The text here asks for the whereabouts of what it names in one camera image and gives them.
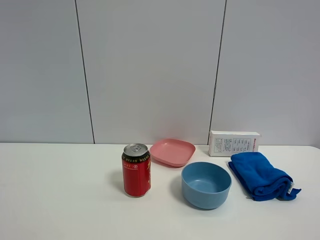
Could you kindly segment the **red drink can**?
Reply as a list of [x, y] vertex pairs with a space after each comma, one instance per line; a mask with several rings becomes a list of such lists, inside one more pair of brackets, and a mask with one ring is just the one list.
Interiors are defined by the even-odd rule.
[[121, 155], [124, 191], [132, 197], [144, 196], [151, 188], [151, 154], [142, 143], [124, 147]]

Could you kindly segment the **white printed carton box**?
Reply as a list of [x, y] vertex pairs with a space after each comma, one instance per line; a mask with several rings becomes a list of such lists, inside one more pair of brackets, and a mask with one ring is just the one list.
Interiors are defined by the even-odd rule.
[[211, 157], [231, 157], [238, 153], [257, 152], [260, 138], [257, 132], [211, 130], [208, 154]]

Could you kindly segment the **folded blue towel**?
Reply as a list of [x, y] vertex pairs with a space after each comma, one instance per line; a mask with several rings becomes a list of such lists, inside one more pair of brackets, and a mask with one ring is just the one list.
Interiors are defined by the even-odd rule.
[[294, 181], [286, 172], [273, 167], [260, 152], [234, 154], [228, 165], [255, 201], [292, 201], [301, 192], [294, 188]]

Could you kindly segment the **blue plastic bowl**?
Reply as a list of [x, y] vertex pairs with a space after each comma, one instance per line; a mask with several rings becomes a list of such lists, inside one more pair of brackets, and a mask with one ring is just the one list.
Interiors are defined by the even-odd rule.
[[190, 163], [181, 172], [182, 195], [199, 209], [219, 208], [227, 200], [231, 185], [229, 173], [210, 162]]

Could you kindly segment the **pink square plate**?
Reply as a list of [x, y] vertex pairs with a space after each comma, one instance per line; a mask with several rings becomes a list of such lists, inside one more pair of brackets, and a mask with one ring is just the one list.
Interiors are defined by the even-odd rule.
[[153, 160], [175, 168], [185, 166], [195, 151], [192, 143], [172, 138], [162, 139], [149, 149]]

